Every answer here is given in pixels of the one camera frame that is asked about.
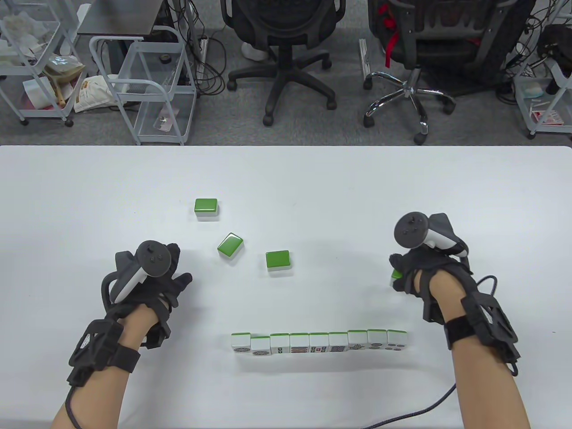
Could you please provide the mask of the person's left hand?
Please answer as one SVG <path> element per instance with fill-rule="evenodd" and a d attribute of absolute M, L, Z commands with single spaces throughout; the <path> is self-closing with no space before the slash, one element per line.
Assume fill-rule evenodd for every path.
<path fill-rule="evenodd" d="M 157 316 L 141 344 L 146 349 L 156 349 L 170 337 L 170 314 L 193 280 L 191 273 L 175 275 L 180 253 L 176 243 L 144 241 L 134 253 L 116 252 L 116 269 L 102 280 L 102 302 L 109 319 L 124 319 L 138 306 L 146 306 Z"/>

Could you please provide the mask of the person's right hand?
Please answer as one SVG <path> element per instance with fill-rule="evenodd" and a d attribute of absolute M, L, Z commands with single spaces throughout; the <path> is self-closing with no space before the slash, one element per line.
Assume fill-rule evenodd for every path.
<path fill-rule="evenodd" d="M 444 325 L 464 315 L 460 300 L 476 290 L 472 272 L 458 260 L 421 246 L 389 262 L 400 277 L 392 287 L 423 301 L 423 319 Z"/>

